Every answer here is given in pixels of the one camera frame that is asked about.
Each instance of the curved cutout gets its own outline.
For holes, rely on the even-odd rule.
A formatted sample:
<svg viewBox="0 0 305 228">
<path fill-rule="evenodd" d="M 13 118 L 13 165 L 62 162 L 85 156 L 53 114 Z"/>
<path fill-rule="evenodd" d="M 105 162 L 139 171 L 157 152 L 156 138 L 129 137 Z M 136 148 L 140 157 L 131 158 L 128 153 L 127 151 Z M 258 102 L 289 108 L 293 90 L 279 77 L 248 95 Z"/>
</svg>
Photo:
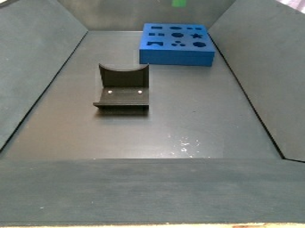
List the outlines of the curved cutout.
<svg viewBox="0 0 305 228">
<path fill-rule="evenodd" d="M 206 46 L 206 44 L 203 42 L 195 42 L 195 43 L 192 43 L 192 45 L 196 47 L 204 47 Z"/>
<path fill-rule="evenodd" d="M 109 69 L 99 64 L 103 87 L 148 87 L 148 65 L 137 69 Z"/>
<path fill-rule="evenodd" d="M 180 30 L 180 29 L 182 29 L 182 27 L 172 26 L 172 27 L 169 27 L 169 29 L 172 29 L 172 30 Z"/>
<path fill-rule="evenodd" d="M 171 34 L 175 38 L 182 38 L 184 37 L 184 35 L 182 33 L 172 33 Z"/>
<path fill-rule="evenodd" d="M 17 0 L 0 0 L 0 7 L 12 4 L 13 2 L 16 2 Z"/>
</svg>

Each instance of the black plastic bracket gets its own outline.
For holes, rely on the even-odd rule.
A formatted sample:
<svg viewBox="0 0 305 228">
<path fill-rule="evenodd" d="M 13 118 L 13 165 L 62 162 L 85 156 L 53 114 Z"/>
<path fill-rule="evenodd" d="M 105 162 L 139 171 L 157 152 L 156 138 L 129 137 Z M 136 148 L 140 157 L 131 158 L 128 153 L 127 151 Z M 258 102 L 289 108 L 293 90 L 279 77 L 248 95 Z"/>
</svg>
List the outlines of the black plastic bracket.
<svg viewBox="0 0 305 228">
<path fill-rule="evenodd" d="M 100 101 L 103 107 L 148 107 L 148 65 L 139 69 L 115 70 L 99 64 L 103 82 Z"/>
</svg>

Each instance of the dark gray panel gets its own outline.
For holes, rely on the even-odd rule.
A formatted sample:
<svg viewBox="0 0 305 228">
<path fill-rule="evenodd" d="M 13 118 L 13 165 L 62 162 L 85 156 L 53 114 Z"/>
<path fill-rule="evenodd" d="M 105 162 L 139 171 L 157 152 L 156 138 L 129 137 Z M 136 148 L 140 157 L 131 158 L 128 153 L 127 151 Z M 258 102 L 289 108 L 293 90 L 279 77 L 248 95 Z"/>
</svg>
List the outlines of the dark gray panel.
<svg viewBox="0 0 305 228">
<path fill-rule="evenodd" d="M 222 56 L 149 65 L 143 116 L 105 116 L 99 63 L 135 69 L 140 32 L 89 32 L 2 152 L 6 159 L 279 159 Z"/>
<path fill-rule="evenodd" d="M 214 24 L 234 0 L 58 0 L 89 30 L 139 31 L 148 22 Z"/>
<path fill-rule="evenodd" d="M 1 161 L 0 225 L 303 223 L 303 172 L 283 160 Z"/>
<path fill-rule="evenodd" d="M 0 8 L 0 148 L 85 32 L 54 0 Z"/>
<path fill-rule="evenodd" d="M 286 158 L 305 160 L 305 15 L 239 0 L 210 29 Z"/>
</svg>

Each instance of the blue foam block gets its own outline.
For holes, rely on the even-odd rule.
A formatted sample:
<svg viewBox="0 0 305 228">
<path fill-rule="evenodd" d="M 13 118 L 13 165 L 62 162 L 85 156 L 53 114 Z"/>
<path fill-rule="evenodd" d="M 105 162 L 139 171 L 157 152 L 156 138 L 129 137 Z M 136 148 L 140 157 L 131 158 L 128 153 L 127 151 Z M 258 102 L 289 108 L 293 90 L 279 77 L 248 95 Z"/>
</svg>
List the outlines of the blue foam block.
<svg viewBox="0 0 305 228">
<path fill-rule="evenodd" d="M 211 66 L 214 46 L 203 25 L 144 24 L 139 63 Z"/>
</svg>

